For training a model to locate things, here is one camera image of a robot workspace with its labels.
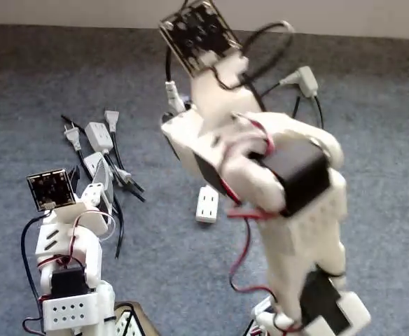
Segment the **screw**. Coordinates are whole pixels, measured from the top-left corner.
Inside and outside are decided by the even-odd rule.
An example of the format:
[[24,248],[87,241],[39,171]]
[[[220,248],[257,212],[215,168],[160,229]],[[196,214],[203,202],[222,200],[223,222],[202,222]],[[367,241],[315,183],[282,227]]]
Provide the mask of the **screw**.
[[164,22],[163,26],[164,26],[164,28],[167,29],[167,30],[173,30],[173,28],[174,28],[173,23],[171,23],[170,21]]

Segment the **gray carpet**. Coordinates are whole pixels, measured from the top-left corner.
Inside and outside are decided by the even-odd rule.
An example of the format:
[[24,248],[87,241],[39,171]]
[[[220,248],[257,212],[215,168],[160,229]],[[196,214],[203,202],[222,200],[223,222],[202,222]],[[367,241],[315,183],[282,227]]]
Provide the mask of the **gray carpet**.
[[[274,38],[261,41],[252,59],[264,60]],[[203,182],[184,174],[158,129],[166,109],[164,51],[156,31],[0,27],[0,335],[23,335],[21,320],[36,314],[19,248],[22,227],[36,214],[25,176],[77,163],[61,113],[85,125],[101,120],[105,108],[121,112],[121,155],[147,203],[120,194],[125,245],[120,260],[114,239],[104,245],[103,277],[119,300],[139,301],[163,335],[237,336],[245,329],[263,296],[238,295],[228,285],[243,225],[222,213],[215,225],[195,223]],[[288,55],[258,87],[299,65],[314,69],[326,128],[346,153],[348,279],[373,316],[362,335],[409,335],[409,41],[298,36]],[[174,77],[187,91],[176,62]],[[294,98],[276,91],[266,104],[289,112]],[[307,104],[299,116],[316,120]],[[255,234],[238,281],[264,281],[264,271]]]

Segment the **black wire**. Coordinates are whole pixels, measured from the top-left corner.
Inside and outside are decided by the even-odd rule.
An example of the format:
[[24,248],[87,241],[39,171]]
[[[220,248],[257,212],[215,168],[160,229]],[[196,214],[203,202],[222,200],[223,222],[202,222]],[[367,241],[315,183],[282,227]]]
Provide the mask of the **black wire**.
[[22,329],[24,329],[24,331],[25,331],[26,333],[29,333],[29,334],[39,335],[39,336],[46,336],[46,334],[45,334],[44,332],[39,332],[39,331],[36,331],[36,330],[32,330],[32,329],[30,329],[29,327],[27,327],[27,322],[28,322],[28,321],[43,321],[43,317],[42,317],[42,316],[40,316],[40,317],[27,317],[27,318],[25,318],[25,319],[22,321]]
[[293,107],[293,112],[291,114],[291,117],[293,119],[296,119],[296,114],[298,113],[298,108],[300,107],[300,102],[301,102],[301,96],[297,96],[295,100],[295,107]]
[[315,99],[315,102],[317,103],[317,107],[318,107],[320,126],[321,126],[321,128],[324,130],[323,111],[322,111],[322,109],[321,109],[321,105],[320,105],[320,103],[319,103],[318,97],[315,96],[314,99]]
[[122,248],[123,239],[125,236],[125,228],[124,228],[122,208],[120,207],[120,202],[118,198],[116,197],[115,193],[113,196],[113,203],[114,203],[114,207],[116,208],[116,214],[119,220],[119,238],[118,238],[118,244],[116,246],[116,254],[114,255],[114,258],[118,259],[120,255],[120,249]]
[[128,302],[118,303],[118,304],[115,306],[115,310],[117,310],[117,309],[119,309],[119,308],[122,308],[122,307],[129,307],[129,308],[131,308],[131,309],[134,311],[134,306],[133,306],[133,304],[128,303]]
[[113,142],[113,149],[114,149],[114,153],[116,154],[116,160],[118,162],[118,167],[121,168],[122,170],[125,170],[123,163],[122,163],[122,159],[120,158],[119,150],[118,150],[118,141],[116,139],[116,132],[111,132],[111,140]]
[[32,273],[30,272],[30,267],[29,267],[29,261],[27,259],[27,252],[25,251],[25,237],[27,235],[27,231],[29,228],[39,222],[41,219],[49,217],[49,215],[52,213],[52,211],[49,211],[48,213],[43,214],[42,216],[35,217],[31,219],[25,226],[24,229],[22,229],[22,234],[21,234],[21,256],[22,256],[22,262],[24,263],[24,268],[25,268],[25,274],[27,275],[27,280],[30,285],[30,289],[32,290],[32,294],[34,296],[36,306],[38,307],[38,313],[39,317],[41,317],[41,331],[44,331],[44,322],[43,322],[43,308],[41,307],[41,303],[39,302],[39,295],[38,291],[36,290],[34,279],[32,277]]
[[264,98],[266,95],[268,95],[270,92],[272,92],[275,88],[277,88],[280,85],[281,83],[277,82],[273,86],[269,87],[268,89],[266,89],[264,92],[261,93],[261,97]]
[[[243,73],[243,74],[241,75],[241,77],[246,79],[247,75],[246,75],[245,73]],[[253,84],[252,82],[248,82],[248,83],[247,83],[247,88],[249,88],[249,90],[250,90],[251,93],[253,94],[254,99],[255,99],[256,102],[258,103],[259,108],[261,109],[261,111],[262,111],[262,112],[266,112],[267,109],[266,109],[265,104],[264,104],[264,102],[263,102],[263,100],[262,100],[262,96],[259,94],[258,90],[256,90],[256,88],[254,87],[254,84]]]
[[[187,7],[188,2],[189,0],[184,0],[178,13]],[[165,53],[165,80],[167,82],[172,81],[172,49],[170,48],[169,45],[167,46],[167,50]]]
[[[117,161],[118,161],[118,167],[119,167],[119,169],[125,170],[125,167],[124,167],[124,165],[123,165],[123,162],[122,162],[122,160],[120,159],[120,154],[119,154],[119,150],[118,150],[118,141],[117,141],[116,133],[115,133],[115,132],[112,132],[112,133],[111,133],[111,140],[112,140],[112,142],[113,142],[114,153],[116,154],[116,159],[117,159]],[[135,180],[133,180],[132,184],[133,184],[133,185],[136,187],[136,189],[139,190],[141,193],[143,193],[143,192],[145,191],[144,188],[141,187]]]
[[81,127],[79,124],[76,124],[74,121],[72,121],[72,119],[64,114],[61,115],[61,117],[64,119],[64,121],[66,121],[67,123],[70,123],[72,125],[74,125],[75,127],[78,128],[78,131],[80,131],[81,134],[86,134],[85,129],[83,127]]
[[[140,195],[138,192],[136,192],[136,190],[134,190],[134,188],[132,186],[128,186],[128,183],[126,183],[124,180],[122,180],[122,177],[120,177],[120,174],[117,171],[116,165],[114,164],[113,160],[110,158],[109,154],[104,154],[104,158],[106,160],[106,163],[108,163],[108,166],[110,166],[111,170],[113,171],[114,177],[116,178],[116,180],[118,180],[118,182],[122,185],[122,187],[124,189],[126,189],[126,190],[129,190],[141,202],[145,202],[146,199],[143,198],[142,195]],[[139,191],[141,191],[141,192],[144,191],[144,189],[140,185],[138,185],[136,182],[134,182],[134,186]]]
[[76,151],[76,154],[77,154],[78,160],[79,160],[80,163],[81,163],[81,166],[82,166],[82,168],[83,168],[83,171],[85,172],[85,175],[88,177],[88,179],[89,179],[90,181],[92,181],[92,175],[91,175],[91,173],[90,173],[88,167],[86,166],[85,157],[83,156],[82,150],[81,150],[81,149],[80,149],[80,150],[77,150],[77,151]]
[[[283,22],[274,22],[267,24],[260,29],[256,30],[252,35],[249,36],[249,38],[245,41],[245,43],[242,45],[242,49],[240,50],[242,53],[242,56],[245,56],[251,45],[266,31],[275,28],[275,27],[285,27],[286,25]],[[243,80],[241,80],[238,84],[233,85],[233,86],[227,86],[225,83],[223,83],[219,77],[219,73],[215,67],[211,67],[210,69],[214,73],[214,77],[219,82],[219,85],[224,89],[224,90],[235,90],[237,88],[241,88],[242,86],[248,85],[248,83],[254,82],[257,78],[261,77],[263,74],[265,74],[267,71],[271,70],[274,65],[284,56],[284,53],[286,50],[289,48],[293,41],[293,33],[289,33],[289,37],[286,40],[286,43],[284,46],[281,46],[280,48],[277,49],[277,51],[273,54],[273,56],[266,62],[264,65],[260,66],[257,70],[253,72],[251,75],[246,75]]]

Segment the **white plastic bracket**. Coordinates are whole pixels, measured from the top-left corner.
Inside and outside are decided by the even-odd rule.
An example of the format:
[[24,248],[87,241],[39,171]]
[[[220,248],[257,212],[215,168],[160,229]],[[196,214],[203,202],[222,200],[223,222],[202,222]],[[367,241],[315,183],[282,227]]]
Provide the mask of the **white plastic bracket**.
[[45,300],[44,328],[61,330],[97,324],[100,321],[98,304],[97,293]]

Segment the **white plug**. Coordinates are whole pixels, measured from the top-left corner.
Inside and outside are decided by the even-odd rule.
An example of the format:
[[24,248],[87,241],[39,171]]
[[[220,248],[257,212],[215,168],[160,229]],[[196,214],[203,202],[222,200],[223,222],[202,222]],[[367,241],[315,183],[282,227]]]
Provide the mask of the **white plug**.
[[318,83],[309,66],[302,66],[286,78],[279,81],[281,86],[298,84],[304,97],[312,98],[317,95]]
[[104,123],[90,122],[85,128],[85,133],[95,152],[107,154],[113,149],[113,141]]
[[178,90],[174,81],[165,82],[165,91],[167,93],[167,100],[169,102],[170,112],[173,114],[180,114],[186,110],[184,101],[179,96]]
[[219,209],[219,193],[209,185],[200,188],[195,219],[201,223],[215,223]]
[[105,119],[108,123],[109,131],[111,133],[116,133],[116,125],[118,124],[119,112],[105,110]]
[[[120,169],[120,168],[116,168],[116,171],[117,171],[117,173],[119,174],[120,178],[121,178],[124,182],[126,182],[126,183],[133,183],[132,175],[131,175],[128,171],[125,171],[125,170]],[[119,180],[117,180],[117,181],[118,181],[118,185],[119,185],[120,187],[123,187],[123,185],[119,182]]]
[[72,144],[76,152],[78,152],[81,149],[80,132],[78,131],[78,127],[72,125],[71,128],[67,128],[67,126],[65,125],[64,136],[66,137],[66,139],[69,140],[69,142]]

